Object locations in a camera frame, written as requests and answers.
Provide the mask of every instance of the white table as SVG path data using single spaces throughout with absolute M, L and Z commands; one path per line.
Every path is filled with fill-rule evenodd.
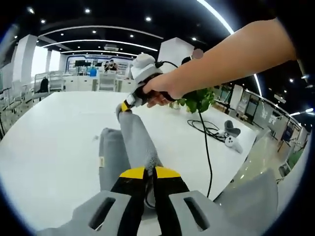
M 11 203 L 36 230 L 58 227 L 73 210 L 99 192 L 98 140 L 103 128 L 119 129 L 115 108 L 126 93 L 53 93 L 26 112 L 0 143 L 0 178 Z M 210 171 L 204 134 L 187 124 L 199 119 L 185 109 L 135 108 L 165 167 L 178 171 L 190 190 L 207 193 Z M 240 169 L 256 133 L 213 108 L 204 120 L 224 128 L 227 119 L 242 130 L 243 154 L 211 137 L 208 147 L 213 169 L 210 199 L 217 197 Z M 142 223 L 155 225 L 153 221 Z

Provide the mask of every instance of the green plant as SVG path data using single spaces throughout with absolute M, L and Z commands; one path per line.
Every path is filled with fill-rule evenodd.
M 196 90 L 185 94 L 182 99 L 176 102 L 181 106 L 186 105 L 191 113 L 195 113 L 197 109 L 202 113 L 214 103 L 214 92 L 212 88 Z

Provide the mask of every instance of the human arm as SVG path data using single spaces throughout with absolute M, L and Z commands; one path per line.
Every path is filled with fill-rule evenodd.
M 277 19 L 248 24 L 217 46 L 174 71 L 160 75 L 144 87 L 167 91 L 173 98 L 259 73 L 288 60 L 296 54 L 286 31 Z

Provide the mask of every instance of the ceiling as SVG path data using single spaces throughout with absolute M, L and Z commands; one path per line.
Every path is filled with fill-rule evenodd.
M 206 0 L 206 2 L 229 23 L 234 31 L 253 21 L 274 18 L 273 11 L 266 7 L 262 0 Z M 26 10 L 27 6 L 33 8 L 34 14 Z M 89 14 L 85 12 L 87 8 L 90 10 Z M 20 12 L 17 12 L 19 17 L 16 22 L 21 30 L 16 40 L 28 33 L 37 36 L 46 34 L 39 37 L 39 46 L 48 44 L 45 38 L 56 42 L 98 39 L 133 43 L 159 50 L 161 42 L 179 37 L 195 48 L 206 51 L 229 36 L 228 30 L 222 23 L 198 0 L 37 0 L 25 4 Z M 114 26 L 125 29 L 80 26 Z M 106 42 L 70 42 L 49 46 L 48 49 L 62 53 L 69 50 L 104 50 L 105 44 Z M 137 55 L 144 52 L 155 58 L 158 57 L 158 51 L 121 43 L 116 45 L 121 53 Z M 310 108 L 310 104 L 304 98 L 303 88 L 306 83 L 300 79 L 301 76 L 298 63 L 295 61 L 258 74 L 263 96 L 289 113 Z M 294 79 L 294 83 L 289 81 L 290 78 Z M 244 84 L 245 88 L 258 93 L 252 76 L 233 83 Z M 278 103 L 274 94 L 282 96 L 286 103 Z M 299 122 L 310 126 L 309 117 L 313 118 L 310 115 L 295 116 Z

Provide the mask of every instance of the hand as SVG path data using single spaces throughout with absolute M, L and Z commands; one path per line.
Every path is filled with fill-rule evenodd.
M 150 91 L 153 91 L 154 96 L 149 99 L 147 106 L 153 107 L 156 104 L 159 104 L 160 106 L 167 105 L 170 103 L 160 92 L 165 91 L 168 92 L 168 94 L 176 98 L 172 91 L 172 75 L 171 73 L 162 74 L 159 76 L 156 76 L 155 78 L 151 79 L 144 87 L 143 92 L 149 93 Z

